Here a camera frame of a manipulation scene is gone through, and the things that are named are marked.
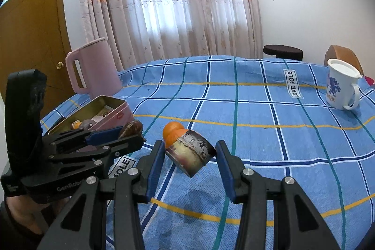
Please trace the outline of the person's left hand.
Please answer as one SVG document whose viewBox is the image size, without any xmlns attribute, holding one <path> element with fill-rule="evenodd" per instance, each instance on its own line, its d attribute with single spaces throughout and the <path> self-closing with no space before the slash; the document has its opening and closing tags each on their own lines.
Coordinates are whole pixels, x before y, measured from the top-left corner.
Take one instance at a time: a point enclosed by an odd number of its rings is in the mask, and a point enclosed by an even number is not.
<svg viewBox="0 0 375 250">
<path fill-rule="evenodd" d="M 52 206 L 56 216 L 69 201 L 69 197 L 48 204 L 38 204 L 28 195 L 20 195 L 5 198 L 5 203 L 10 210 L 13 219 L 20 225 L 32 231 L 34 234 L 44 234 L 48 224 L 41 211 Z"/>
</svg>

